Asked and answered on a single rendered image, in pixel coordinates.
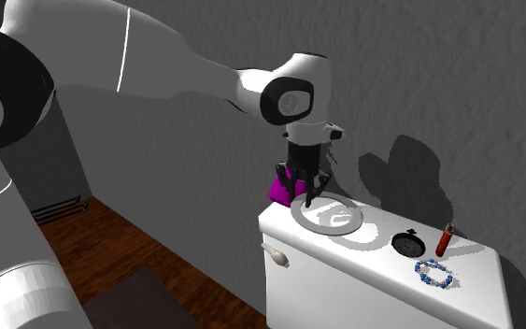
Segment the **black wall rail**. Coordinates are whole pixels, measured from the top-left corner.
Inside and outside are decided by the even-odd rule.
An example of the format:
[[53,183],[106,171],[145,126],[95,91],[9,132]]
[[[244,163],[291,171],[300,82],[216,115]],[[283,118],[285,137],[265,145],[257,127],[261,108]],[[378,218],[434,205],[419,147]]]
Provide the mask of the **black wall rail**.
[[85,211],[88,205],[88,201],[81,201],[81,195],[79,194],[71,199],[32,210],[31,215],[36,223],[43,224]]

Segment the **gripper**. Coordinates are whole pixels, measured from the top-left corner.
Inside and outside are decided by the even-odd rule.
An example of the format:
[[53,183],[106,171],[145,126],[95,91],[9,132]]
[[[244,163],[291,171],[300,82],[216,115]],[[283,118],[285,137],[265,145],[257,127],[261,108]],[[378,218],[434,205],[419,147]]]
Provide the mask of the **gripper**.
[[301,146],[288,143],[287,163],[276,165],[277,177],[280,184],[285,186],[290,194],[290,199],[295,198],[295,183],[291,175],[304,179],[306,184],[306,207],[310,207],[314,198],[321,195],[332,178],[332,174],[320,169],[321,144]]

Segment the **grey round plate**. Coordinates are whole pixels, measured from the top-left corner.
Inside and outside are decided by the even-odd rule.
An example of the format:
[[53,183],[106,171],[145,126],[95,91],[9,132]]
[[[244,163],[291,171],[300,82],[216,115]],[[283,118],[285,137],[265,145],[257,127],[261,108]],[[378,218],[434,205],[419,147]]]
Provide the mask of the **grey round plate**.
[[323,193],[306,206],[306,196],[291,202],[291,216],[305,229],[324,236],[346,236],[363,225],[361,207],[342,195]]

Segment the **dark floor mat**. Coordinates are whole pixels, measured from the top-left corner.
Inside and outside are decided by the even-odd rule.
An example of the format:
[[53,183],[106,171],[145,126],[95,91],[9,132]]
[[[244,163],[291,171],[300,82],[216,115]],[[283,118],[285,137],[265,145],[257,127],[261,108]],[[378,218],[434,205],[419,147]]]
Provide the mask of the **dark floor mat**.
[[148,267],[96,296],[83,309],[93,329],[201,329]]

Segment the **red lighter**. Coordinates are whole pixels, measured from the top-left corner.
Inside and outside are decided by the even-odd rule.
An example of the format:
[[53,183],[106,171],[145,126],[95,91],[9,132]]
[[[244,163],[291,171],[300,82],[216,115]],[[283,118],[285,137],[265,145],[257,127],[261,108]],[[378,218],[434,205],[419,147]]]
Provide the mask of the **red lighter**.
[[448,243],[449,241],[451,240],[451,238],[453,237],[453,234],[454,234],[454,230],[455,230],[455,226],[453,223],[448,223],[445,230],[443,231],[443,234],[441,235],[439,241],[438,241],[438,244],[436,246],[436,249],[435,249],[435,255],[437,257],[442,257],[444,255],[444,253],[446,252],[447,250],[447,247],[448,247]]

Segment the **magenta box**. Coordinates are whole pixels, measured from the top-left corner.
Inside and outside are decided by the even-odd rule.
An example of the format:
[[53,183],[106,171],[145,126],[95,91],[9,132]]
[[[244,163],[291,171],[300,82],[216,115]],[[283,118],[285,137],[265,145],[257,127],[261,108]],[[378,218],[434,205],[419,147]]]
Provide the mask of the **magenta box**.
[[[306,186],[305,183],[302,180],[296,180],[295,183],[295,191],[294,196],[297,197],[301,194],[306,193]],[[280,180],[278,177],[275,177],[273,184],[271,185],[270,191],[268,193],[268,197],[271,201],[281,204],[285,207],[291,206],[291,199],[289,191],[285,186],[282,186],[280,184]]]

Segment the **black pocket watch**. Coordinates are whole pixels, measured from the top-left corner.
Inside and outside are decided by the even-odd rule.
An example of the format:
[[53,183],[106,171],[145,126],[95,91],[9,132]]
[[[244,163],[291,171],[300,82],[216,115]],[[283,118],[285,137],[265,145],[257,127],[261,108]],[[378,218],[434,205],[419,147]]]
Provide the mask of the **black pocket watch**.
[[391,238],[391,246],[407,258],[419,258],[426,251],[425,243],[417,237],[414,229],[398,233]]

